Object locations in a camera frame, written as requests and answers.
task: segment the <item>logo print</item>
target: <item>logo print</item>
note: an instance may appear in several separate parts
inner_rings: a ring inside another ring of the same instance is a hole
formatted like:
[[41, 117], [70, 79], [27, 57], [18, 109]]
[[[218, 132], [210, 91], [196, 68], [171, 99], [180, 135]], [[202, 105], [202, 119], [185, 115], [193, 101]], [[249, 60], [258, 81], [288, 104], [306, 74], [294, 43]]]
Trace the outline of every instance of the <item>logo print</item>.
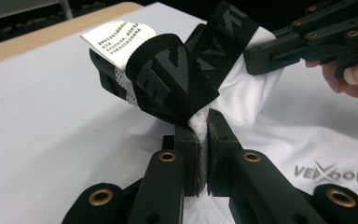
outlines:
[[316, 183], [343, 183], [348, 181], [355, 181], [358, 183], [358, 172], [341, 171], [335, 164], [322, 166], [315, 161], [314, 167], [305, 167], [296, 165], [295, 176], [311, 179]]

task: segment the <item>hand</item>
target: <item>hand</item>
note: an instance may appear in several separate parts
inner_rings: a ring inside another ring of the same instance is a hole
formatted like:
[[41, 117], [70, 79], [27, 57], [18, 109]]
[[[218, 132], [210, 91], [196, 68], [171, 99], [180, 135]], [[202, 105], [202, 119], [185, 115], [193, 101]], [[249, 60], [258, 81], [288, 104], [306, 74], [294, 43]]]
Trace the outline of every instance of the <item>hand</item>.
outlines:
[[[320, 61], [306, 62], [306, 67], [315, 67], [319, 63]], [[322, 65], [324, 79], [330, 88], [336, 93], [345, 92], [349, 96], [358, 98], [358, 64], [345, 70], [344, 79], [335, 78], [336, 68], [337, 62]]]

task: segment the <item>clamp jaw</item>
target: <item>clamp jaw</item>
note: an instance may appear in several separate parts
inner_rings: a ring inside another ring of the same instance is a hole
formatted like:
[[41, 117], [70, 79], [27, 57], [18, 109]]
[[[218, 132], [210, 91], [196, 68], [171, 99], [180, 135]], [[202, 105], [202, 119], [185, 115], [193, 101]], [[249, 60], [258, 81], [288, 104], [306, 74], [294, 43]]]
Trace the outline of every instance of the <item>clamp jaw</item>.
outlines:
[[273, 34], [275, 40], [244, 51], [249, 74], [265, 74], [304, 59], [337, 61], [336, 78], [342, 79], [344, 70], [358, 63], [358, 0], [323, 1]]

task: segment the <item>clothing tag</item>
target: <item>clothing tag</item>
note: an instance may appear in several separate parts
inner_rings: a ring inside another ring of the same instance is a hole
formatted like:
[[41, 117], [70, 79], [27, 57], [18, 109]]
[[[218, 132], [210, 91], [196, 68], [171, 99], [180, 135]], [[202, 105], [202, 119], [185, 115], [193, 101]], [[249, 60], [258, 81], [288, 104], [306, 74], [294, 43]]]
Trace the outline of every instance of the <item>clothing tag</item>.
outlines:
[[128, 21], [111, 21], [81, 35], [89, 46], [121, 71], [127, 60], [146, 40], [156, 35], [149, 26]]

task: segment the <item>white table surface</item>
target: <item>white table surface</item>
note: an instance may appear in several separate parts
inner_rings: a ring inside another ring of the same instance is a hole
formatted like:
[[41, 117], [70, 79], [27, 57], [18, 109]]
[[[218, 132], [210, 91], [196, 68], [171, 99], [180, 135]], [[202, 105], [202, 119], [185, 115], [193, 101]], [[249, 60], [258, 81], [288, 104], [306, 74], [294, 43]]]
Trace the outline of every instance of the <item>white table surface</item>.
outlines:
[[[145, 23], [184, 41], [202, 22], [159, 3], [115, 20]], [[173, 134], [171, 124], [101, 87], [80, 39], [86, 31], [0, 62], [0, 223], [60, 223], [84, 189], [101, 182], [126, 188], [141, 178], [162, 136]], [[277, 140], [259, 141], [267, 133]], [[265, 152], [295, 186], [307, 186], [309, 180], [294, 176], [296, 167], [317, 161], [343, 174], [358, 163], [358, 100], [334, 94], [320, 68], [294, 64], [284, 70], [255, 129], [241, 139], [244, 147]], [[290, 164], [282, 150], [296, 155]], [[358, 181], [341, 184], [358, 192]], [[205, 192], [185, 199], [184, 223], [233, 223], [227, 199]]]

